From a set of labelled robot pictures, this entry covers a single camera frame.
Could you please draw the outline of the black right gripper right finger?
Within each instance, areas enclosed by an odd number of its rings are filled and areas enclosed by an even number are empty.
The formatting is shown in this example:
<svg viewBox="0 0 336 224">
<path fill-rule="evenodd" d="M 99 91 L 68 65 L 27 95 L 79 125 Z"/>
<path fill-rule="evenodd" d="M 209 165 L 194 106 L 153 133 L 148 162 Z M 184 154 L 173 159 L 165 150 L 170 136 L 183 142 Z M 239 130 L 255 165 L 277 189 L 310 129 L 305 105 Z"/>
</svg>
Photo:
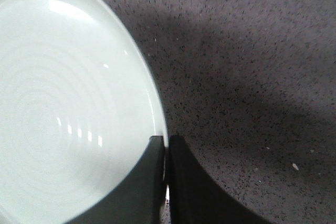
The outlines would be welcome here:
<svg viewBox="0 0 336 224">
<path fill-rule="evenodd" d="M 185 139 L 169 139 L 171 223 L 270 223 L 215 183 L 192 154 Z"/>
</svg>

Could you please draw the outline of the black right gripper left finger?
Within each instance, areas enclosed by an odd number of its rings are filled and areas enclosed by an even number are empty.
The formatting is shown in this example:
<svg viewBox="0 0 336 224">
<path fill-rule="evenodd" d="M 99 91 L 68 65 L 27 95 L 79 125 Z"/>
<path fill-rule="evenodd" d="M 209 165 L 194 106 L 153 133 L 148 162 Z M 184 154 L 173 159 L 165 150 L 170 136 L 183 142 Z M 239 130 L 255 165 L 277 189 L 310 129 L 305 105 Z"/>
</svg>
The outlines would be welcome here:
<svg viewBox="0 0 336 224">
<path fill-rule="evenodd" d="M 151 136 L 139 161 L 102 200 L 69 223 L 160 223 L 165 195 L 165 146 Z"/>
</svg>

